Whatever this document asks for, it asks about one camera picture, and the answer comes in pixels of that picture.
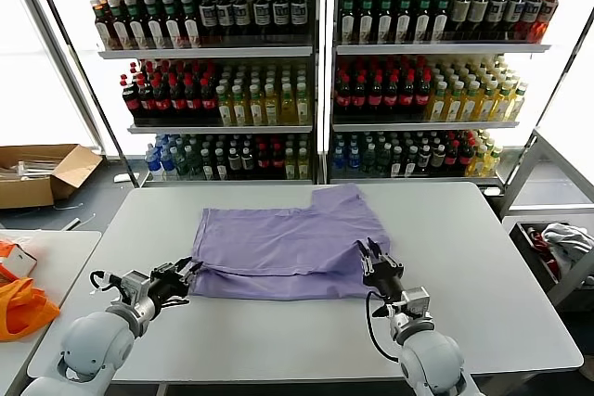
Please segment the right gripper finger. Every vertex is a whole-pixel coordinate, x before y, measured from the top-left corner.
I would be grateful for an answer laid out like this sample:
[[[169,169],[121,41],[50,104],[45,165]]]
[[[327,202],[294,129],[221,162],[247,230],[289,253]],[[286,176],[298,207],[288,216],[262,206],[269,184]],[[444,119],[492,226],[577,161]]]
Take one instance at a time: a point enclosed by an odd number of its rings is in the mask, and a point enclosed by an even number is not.
[[[355,242],[359,253],[361,255],[361,262],[363,267],[363,275],[370,275],[372,273],[372,261],[370,258],[370,251],[366,244],[361,240]]]
[[[368,238],[368,249],[375,263],[386,263],[391,268],[399,267],[399,262],[389,252],[383,252],[381,246],[371,238]]]

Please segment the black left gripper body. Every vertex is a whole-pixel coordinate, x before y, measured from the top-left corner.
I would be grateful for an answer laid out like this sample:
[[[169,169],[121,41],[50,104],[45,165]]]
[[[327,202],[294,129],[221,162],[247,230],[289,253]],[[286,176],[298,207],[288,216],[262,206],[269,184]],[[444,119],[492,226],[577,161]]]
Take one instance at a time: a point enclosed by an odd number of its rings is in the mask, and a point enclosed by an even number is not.
[[[175,273],[159,275],[157,268],[150,273],[148,288],[148,296],[152,300],[154,307],[163,309],[188,304],[189,287],[180,281],[181,276]]]

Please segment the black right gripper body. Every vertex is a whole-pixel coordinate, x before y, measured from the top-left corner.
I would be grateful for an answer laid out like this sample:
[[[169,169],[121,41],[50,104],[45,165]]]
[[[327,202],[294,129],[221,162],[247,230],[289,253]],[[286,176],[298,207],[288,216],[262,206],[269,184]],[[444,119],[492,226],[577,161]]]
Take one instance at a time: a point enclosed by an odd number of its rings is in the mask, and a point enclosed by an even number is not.
[[[397,264],[375,264],[373,271],[364,273],[363,284],[376,288],[381,298],[388,303],[401,300],[402,284],[400,279],[404,273],[404,266]]]

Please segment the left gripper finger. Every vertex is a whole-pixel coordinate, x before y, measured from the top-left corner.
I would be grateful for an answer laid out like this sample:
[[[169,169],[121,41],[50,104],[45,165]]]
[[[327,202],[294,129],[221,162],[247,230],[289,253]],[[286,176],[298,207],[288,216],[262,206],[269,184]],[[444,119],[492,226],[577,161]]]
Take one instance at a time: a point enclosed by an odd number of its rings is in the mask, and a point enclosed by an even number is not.
[[[181,275],[189,263],[191,263],[190,257],[179,259],[176,262],[167,262],[157,268],[157,273],[159,275],[165,275],[169,273]]]
[[[195,277],[200,273],[203,262],[194,262],[193,260],[181,260],[177,267],[177,273],[181,276],[180,281],[190,287]]]

